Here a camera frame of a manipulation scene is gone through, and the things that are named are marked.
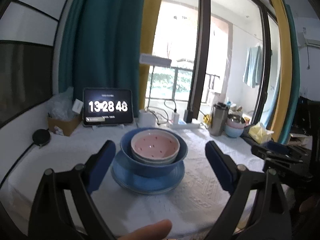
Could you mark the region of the person's hand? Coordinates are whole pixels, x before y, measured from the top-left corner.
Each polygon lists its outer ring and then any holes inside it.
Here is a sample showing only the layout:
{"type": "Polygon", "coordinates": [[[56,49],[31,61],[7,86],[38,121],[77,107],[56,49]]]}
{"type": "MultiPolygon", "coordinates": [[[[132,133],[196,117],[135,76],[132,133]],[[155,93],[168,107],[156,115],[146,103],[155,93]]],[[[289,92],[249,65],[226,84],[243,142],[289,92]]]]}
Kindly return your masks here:
{"type": "Polygon", "coordinates": [[[161,220],[158,223],[150,224],[135,230],[119,240],[159,240],[165,239],[172,229],[172,222],[168,219],[161,220]]]}

